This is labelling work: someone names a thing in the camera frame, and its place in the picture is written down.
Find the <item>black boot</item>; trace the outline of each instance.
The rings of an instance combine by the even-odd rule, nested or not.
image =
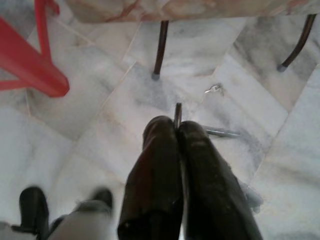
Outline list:
[[[48,238],[59,227],[59,225],[62,223],[62,221],[65,219],[65,217],[66,216],[63,215],[63,216],[57,218],[56,220],[54,220],[54,222],[50,226],[49,233],[48,233]]]
[[[111,210],[113,208],[113,195],[106,187],[101,187],[96,190],[91,200],[99,200],[104,202]]]
[[[43,191],[36,186],[23,190],[19,198],[21,225],[13,225],[15,232],[37,235],[37,240],[44,240],[48,235],[49,210]]]

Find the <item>marble floor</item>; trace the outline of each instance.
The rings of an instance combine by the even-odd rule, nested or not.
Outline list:
[[[159,22],[84,24],[58,2],[60,16],[48,17],[49,39],[70,91],[62,98],[31,88],[0,92],[0,222],[20,222],[18,199],[27,186],[44,190],[50,221],[108,186],[117,239],[144,127],[155,116],[173,117],[181,102],[183,120],[247,136],[211,139],[238,179],[262,197],[255,218],[264,239],[320,239],[320,18],[284,73],[277,65],[306,16],[171,22],[161,78],[153,81]],[[39,49],[32,0],[0,0],[0,16]],[[0,69],[1,79],[11,77]],[[217,83],[223,94],[205,93]]]

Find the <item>shoe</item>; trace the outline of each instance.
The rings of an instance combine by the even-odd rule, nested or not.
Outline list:
[[[44,240],[49,230],[49,210],[43,191],[37,186],[23,190],[19,198],[21,225],[13,225],[15,232],[37,235],[37,240]]]
[[[104,202],[111,210],[113,209],[113,195],[107,187],[98,188],[90,200]]]
[[[65,215],[57,218],[54,220],[54,222],[51,224],[50,230],[48,231],[48,237],[47,239],[51,236],[51,234],[59,227],[59,225],[63,222],[63,220],[66,218]]]

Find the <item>metal rod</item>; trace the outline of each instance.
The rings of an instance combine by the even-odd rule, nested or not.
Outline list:
[[[287,67],[296,59],[296,57],[299,55],[303,47],[305,46],[307,39],[310,35],[312,26],[314,24],[314,21],[316,19],[317,14],[309,14],[306,18],[300,39],[298,43],[296,44],[295,48],[293,49],[292,53],[288,56],[288,58],[277,67],[277,70],[279,72],[284,72]]]
[[[166,49],[168,25],[169,25],[169,21],[161,21],[158,51],[156,54],[154,70],[152,73],[153,80],[158,80],[160,78],[161,66],[164,60],[165,49]]]
[[[242,138],[243,136],[236,131],[226,130],[223,128],[214,128],[211,126],[202,126],[209,135],[215,135],[221,138]]]
[[[178,102],[175,105],[175,114],[174,114],[174,121],[173,121],[175,130],[178,130],[178,128],[180,127],[181,117],[182,117],[182,104]]]

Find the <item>grout line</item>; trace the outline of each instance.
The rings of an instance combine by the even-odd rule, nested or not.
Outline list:
[[[227,20],[225,20],[225,23],[229,26],[229,27],[231,27],[233,30],[235,30],[235,31],[239,31],[239,34],[242,32],[242,30],[245,28],[245,26],[246,26],[246,24],[247,24],[247,22],[248,22],[248,18],[251,18],[250,16],[239,16],[239,17],[228,17],[228,19],[229,20],[231,20],[231,19],[236,19],[236,18],[245,18],[245,21],[244,21],[244,24],[243,24],[243,27],[242,27],[242,29],[238,29],[238,28],[236,28],[235,26],[233,26],[231,23],[229,23]]]
[[[76,153],[76,146],[77,144],[75,143],[74,146],[70,149],[70,152],[67,154],[67,156],[65,157],[65,160],[63,162],[63,164],[61,164],[61,167],[60,167],[60,170],[59,170],[59,173],[56,175],[56,178],[54,179],[54,181],[52,182],[51,184],[51,187],[49,188],[48,190],[48,199],[50,198],[50,195],[51,193],[53,192],[53,190],[55,189],[55,187],[57,186],[58,184],[58,181],[62,175],[62,172],[65,168],[67,168],[70,164],[71,164],[71,160],[72,160],[72,157],[73,155]]]
[[[124,53],[124,55],[123,55],[123,57],[122,57],[122,59],[121,59],[122,62],[124,61],[126,55],[129,53],[129,51],[131,50],[131,47],[132,47],[133,42],[134,42],[134,40],[135,40],[135,38],[136,38],[136,35],[138,34],[138,31],[139,31],[139,29],[140,29],[140,27],[141,27],[141,24],[142,24],[142,22],[140,22],[140,23],[139,23],[139,26],[136,28],[135,33],[134,33],[134,35],[133,35],[133,37],[132,37],[132,40],[131,40],[131,42],[130,42],[128,48],[127,48],[127,50],[125,51],[125,53]]]
[[[220,65],[218,67],[220,67],[223,63],[224,63],[224,60],[225,60],[225,57],[228,53],[226,52],[226,54],[223,56],[223,61],[221,61]],[[237,64],[240,65],[241,69],[248,75],[250,75],[251,77],[253,77],[253,79],[257,82],[257,84],[259,84],[264,90],[266,90],[266,92],[270,95],[271,98],[273,98],[277,103],[278,105],[283,108],[283,110],[287,113],[287,117],[289,115],[289,112],[275,99],[275,97],[264,87],[261,85],[261,83],[245,68],[243,67],[236,59],[234,59],[236,61]],[[215,78],[215,74],[216,74],[216,70],[214,71],[214,73],[212,74],[212,77]],[[249,117],[249,119],[251,119],[254,123],[256,123],[258,126],[260,126],[268,135],[271,136],[271,134],[266,130],[265,126],[263,126],[258,120],[254,119],[253,116],[251,114],[248,113],[248,111],[243,108],[240,104],[238,104],[237,100],[231,95],[228,93],[228,91],[225,89],[225,93],[229,96],[229,98],[232,100],[232,102],[238,106],[244,113],[246,113],[246,115]]]
[[[261,166],[262,166],[262,164],[263,164],[263,162],[266,161],[266,158],[267,158],[267,156],[268,156],[271,148],[274,146],[274,143],[275,143],[276,139],[278,138],[281,130],[283,129],[283,127],[284,127],[285,124],[287,123],[287,121],[288,121],[288,119],[289,119],[289,116],[291,115],[291,112],[287,115],[286,119],[284,120],[284,122],[283,122],[282,126],[280,127],[279,131],[277,132],[277,134],[273,137],[269,149],[267,150],[267,152],[266,152],[265,155],[264,155],[264,158],[261,160],[259,166],[258,166],[257,169],[255,170],[255,172],[254,172],[251,180],[248,182],[248,186],[249,186],[249,187],[251,187],[251,183],[254,181],[254,179],[255,179],[258,171],[260,170],[260,168],[261,168]]]
[[[24,89],[24,96],[25,96],[25,103],[26,103],[26,110],[28,112],[29,118],[31,117],[31,111],[30,111],[30,104],[29,104],[29,98],[27,93],[27,88]]]
[[[213,71],[213,73],[212,73],[211,76],[214,76],[216,70],[217,70],[217,69],[222,65],[222,63],[224,62],[224,59],[225,59],[226,55],[229,54],[230,49],[233,47],[233,45],[234,45],[235,42],[237,41],[239,35],[242,33],[242,31],[243,31],[244,28],[246,27],[247,21],[248,21],[248,18],[246,18],[245,23],[244,23],[244,25],[243,25],[243,28],[242,28],[241,30],[235,29],[233,26],[231,26],[231,25],[226,21],[226,24],[228,24],[232,29],[238,31],[238,33],[235,35],[235,38],[234,38],[233,42],[230,44],[230,46],[225,50],[224,55],[223,55],[223,58],[222,58],[222,61],[221,61],[221,62],[218,64],[218,66],[214,69],[214,71]]]
[[[37,25],[34,26],[34,28],[32,29],[32,31],[30,32],[29,36],[25,39],[25,41],[29,44],[29,39],[30,37],[35,34],[35,32],[37,31]]]
[[[117,120],[117,118],[108,110],[105,113],[107,115],[107,117],[109,119],[111,119],[112,121],[114,121],[117,125],[119,125],[120,127],[122,127],[126,132],[130,133],[137,141],[140,141],[139,137],[136,135],[136,133],[134,133],[131,129],[129,129],[124,123],[120,122],[119,120]]]
[[[91,47],[91,46],[96,46],[96,45],[95,45],[94,43],[89,42],[89,43],[86,44],[86,45],[66,46],[66,47],[64,47],[63,49],[65,49],[65,50],[84,49],[84,48],[88,48],[88,47]]]
[[[62,134],[60,131],[58,131],[58,130],[56,130],[55,128],[53,128],[53,127],[51,127],[50,125],[48,125],[45,121],[37,118],[36,116],[34,116],[34,115],[32,115],[32,114],[30,114],[30,118],[31,118],[31,120],[34,120],[34,121],[38,122],[39,124],[47,127],[47,128],[50,129],[52,132],[54,132],[55,134],[58,134],[58,135],[59,135],[60,137],[62,137],[62,138],[65,138],[65,139],[67,139],[67,140],[69,140],[69,141],[71,141],[71,142],[76,142],[76,141],[79,140],[79,137],[78,137],[77,139],[72,139],[72,138],[70,138],[70,137]]]
[[[114,87],[113,91],[110,93],[110,95],[105,99],[105,101],[102,103],[102,105],[100,106],[99,110],[98,110],[98,114],[99,112],[103,109],[103,107],[106,105],[107,101],[111,98],[112,95],[114,95],[114,92],[117,91],[117,89],[123,84],[123,82],[125,81],[125,78],[127,77],[128,73],[130,72],[130,70],[134,67],[134,65],[136,64],[136,61],[134,61],[134,63],[128,68],[128,70],[125,72],[125,74],[123,75],[123,77],[121,78],[121,80],[118,82],[118,84]]]
[[[89,44],[91,45],[95,45],[94,41],[91,41],[89,38],[87,38],[86,36],[82,35],[81,33],[79,33],[78,31],[74,30],[72,27],[70,27],[69,25],[65,24],[63,21],[61,21],[60,19],[57,18],[53,18],[53,20],[60,24],[61,26],[63,26],[65,29],[67,29],[69,32],[77,35],[78,37],[83,38],[84,40],[86,40]]]
[[[125,62],[120,61],[116,56],[112,55],[111,53],[107,52],[104,48],[100,47],[99,45],[90,45],[90,46],[94,46],[95,48],[97,48],[98,50],[102,51],[103,54],[105,54],[109,60],[111,60],[114,64],[118,65],[121,70],[124,71],[128,71],[128,68],[130,68],[131,66],[127,65]]]
[[[114,92],[116,91],[116,89],[118,87],[120,87],[120,85],[124,82],[125,77],[127,76],[128,72],[131,70],[131,68],[134,66],[134,64],[132,66],[129,67],[129,69],[127,70],[127,72],[123,75],[123,77],[121,78],[121,80],[119,81],[119,83],[117,84],[117,86],[113,89],[113,91],[110,93],[110,95],[106,98],[106,100],[100,105],[100,107],[98,108],[96,114],[90,119],[90,121],[85,125],[85,127],[82,129],[80,135],[78,136],[77,139],[72,140],[75,142],[75,145],[78,144],[80,138],[82,137],[83,133],[90,128],[90,126],[92,125],[92,123],[96,120],[96,118],[98,117],[98,115],[101,113],[104,105],[107,103],[107,101],[109,100],[109,98],[112,96],[112,94],[114,94]]]

